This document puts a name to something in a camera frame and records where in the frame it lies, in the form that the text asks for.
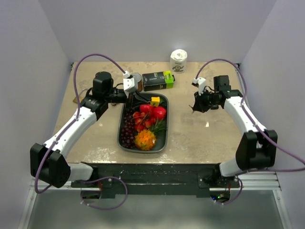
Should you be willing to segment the yellow black padlock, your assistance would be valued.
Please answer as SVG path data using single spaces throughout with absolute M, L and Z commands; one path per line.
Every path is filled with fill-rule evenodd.
M 158 107 L 160 105 L 161 99 L 160 97 L 151 97 L 150 105 L 153 107 Z

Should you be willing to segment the large brass padlock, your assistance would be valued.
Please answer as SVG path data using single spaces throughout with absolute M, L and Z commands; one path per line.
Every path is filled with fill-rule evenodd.
M 84 97 L 85 97 L 85 95 L 86 95 L 86 92 L 88 91 L 88 89 L 83 89 L 83 90 L 81 90 L 80 92 L 79 92 L 79 94 L 78 94 L 78 96 L 76 96 L 74 99 L 73 99 L 73 103 L 77 103 L 77 98 L 79 98 L 79 101 L 81 102 L 83 99 L 84 99 Z

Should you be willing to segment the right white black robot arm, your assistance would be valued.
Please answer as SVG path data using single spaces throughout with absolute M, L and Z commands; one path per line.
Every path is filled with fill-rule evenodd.
M 276 147 L 268 139 L 277 141 L 277 133 L 268 130 L 252 114 L 243 101 L 242 93 L 232 89 L 227 75 L 213 79 L 214 89 L 208 90 L 206 80 L 202 77 L 193 79 L 192 85 L 198 88 L 194 93 L 193 111 L 205 113 L 213 107 L 222 107 L 233 119 L 241 133 L 241 141 L 235 157 L 222 162 L 216 167 L 212 176 L 213 184 L 224 187 L 229 177 L 236 176 L 250 169 L 265 169 L 275 163 Z

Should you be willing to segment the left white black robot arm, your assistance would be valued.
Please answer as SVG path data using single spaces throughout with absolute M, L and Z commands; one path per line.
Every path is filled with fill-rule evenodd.
M 93 167 L 86 163 L 67 163 L 66 158 L 85 131 L 96 123 L 106 112 L 110 103 L 130 105 L 137 93 L 140 75 L 128 74 L 123 77 L 123 88 L 113 85 L 108 72 L 99 72 L 93 79 L 84 99 L 78 105 L 70 120 L 49 140 L 43 144 L 35 143 L 30 149 L 30 173 L 35 185 L 43 181 L 50 186 L 60 188 L 68 181 L 79 181 L 94 187 L 99 176 Z

